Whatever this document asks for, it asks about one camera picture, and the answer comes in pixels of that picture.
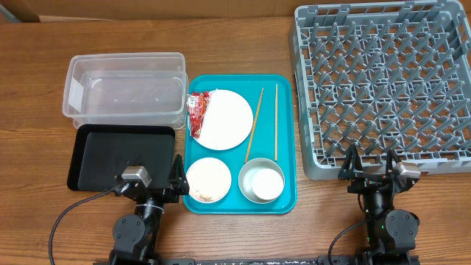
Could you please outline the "white cup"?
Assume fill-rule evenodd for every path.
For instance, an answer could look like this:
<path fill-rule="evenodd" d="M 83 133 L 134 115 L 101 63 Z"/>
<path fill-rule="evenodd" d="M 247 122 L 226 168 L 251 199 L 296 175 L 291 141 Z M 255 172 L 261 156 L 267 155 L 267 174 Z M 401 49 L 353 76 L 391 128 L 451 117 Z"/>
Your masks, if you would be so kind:
<path fill-rule="evenodd" d="M 284 180 L 274 169 L 260 169 L 254 174 L 251 187 L 258 199 L 272 201 L 282 194 Z"/>

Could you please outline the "red sauce packet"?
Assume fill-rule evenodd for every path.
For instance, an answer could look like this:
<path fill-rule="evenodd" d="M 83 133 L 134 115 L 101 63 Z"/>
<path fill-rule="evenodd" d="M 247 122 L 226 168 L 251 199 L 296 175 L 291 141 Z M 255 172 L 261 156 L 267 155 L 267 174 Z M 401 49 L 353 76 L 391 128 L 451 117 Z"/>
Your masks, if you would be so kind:
<path fill-rule="evenodd" d="M 210 104 L 211 92 L 194 92 L 188 96 L 188 117 L 191 137 L 199 138 L 205 114 Z"/>

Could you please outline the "pink bowl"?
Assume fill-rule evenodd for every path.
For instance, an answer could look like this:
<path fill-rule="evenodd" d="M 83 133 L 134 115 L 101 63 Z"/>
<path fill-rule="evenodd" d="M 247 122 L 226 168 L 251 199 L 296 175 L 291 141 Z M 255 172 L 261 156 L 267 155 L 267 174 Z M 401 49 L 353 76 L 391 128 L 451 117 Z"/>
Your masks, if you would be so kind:
<path fill-rule="evenodd" d="M 189 196 L 209 204 L 223 199 L 230 190 L 232 175 L 228 166 L 217 158 L 201 158 L 186 172 Z"/>

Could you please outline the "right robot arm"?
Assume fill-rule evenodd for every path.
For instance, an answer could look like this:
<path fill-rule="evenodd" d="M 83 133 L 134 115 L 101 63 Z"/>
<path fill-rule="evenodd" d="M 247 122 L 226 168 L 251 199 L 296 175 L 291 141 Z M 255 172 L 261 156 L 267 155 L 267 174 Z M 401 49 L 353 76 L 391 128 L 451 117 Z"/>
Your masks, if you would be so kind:
<path fill-rule="evenodd" d="M 419 258 L 409 255 L 409 252 L 416 247 L 419 217 L 396 209 L 394 197 L 409 191 L 419 181 L 420 175 L 416 164 L 402 161 L 392 149 L 386 155 L 385 173 L 366 173 L 356 146 L 350 145 L 338 178 L 350 181 L 347 191 L 357 195 L 365 220 L 347 227 L 334 238 L 328 249 L 328 262 L 334 263 L 332 251 L 335 243 L 344 234 L 365 225 L 369 246 L 359 248 L 349 258 L 348 264 L 418 264 Z"/>

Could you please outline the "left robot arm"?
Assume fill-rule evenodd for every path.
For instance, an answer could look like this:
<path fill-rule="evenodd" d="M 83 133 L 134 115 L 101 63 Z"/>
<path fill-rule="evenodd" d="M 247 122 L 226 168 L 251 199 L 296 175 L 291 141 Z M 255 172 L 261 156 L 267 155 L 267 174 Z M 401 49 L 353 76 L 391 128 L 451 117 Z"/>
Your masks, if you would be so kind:
<path fill-rule="evenodd" d="M 134 213 L 118 219 L 113 227 L 113 249 L 109 264 L 161 264 L 155 252 L 164 206 L 178 203 L 189 194 L 183 159 L 177 155 L 163 188 L 151 188 L 151 177 L 143 166 L 129 166 L 118 176 L 115 195 L 136 202 Z"/>

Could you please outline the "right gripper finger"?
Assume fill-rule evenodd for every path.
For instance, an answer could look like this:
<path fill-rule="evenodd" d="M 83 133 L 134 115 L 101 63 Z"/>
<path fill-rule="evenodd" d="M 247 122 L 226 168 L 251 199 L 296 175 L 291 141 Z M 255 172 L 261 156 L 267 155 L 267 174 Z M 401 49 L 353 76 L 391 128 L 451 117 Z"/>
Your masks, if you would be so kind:
<path fill-rule="evenodd" d="M 389 149 L 386 153 L 386 173 L 387 174 L 399 174 L 400 159 L 397 153 L 393 149 Z"/>
<path fill-rule="evenodd" d="M 346 151 L 345 161 L 338 173 L 339 180 L 358 180 L 364 173 L 360 155 L 355 144 L 351 144 Z"/>

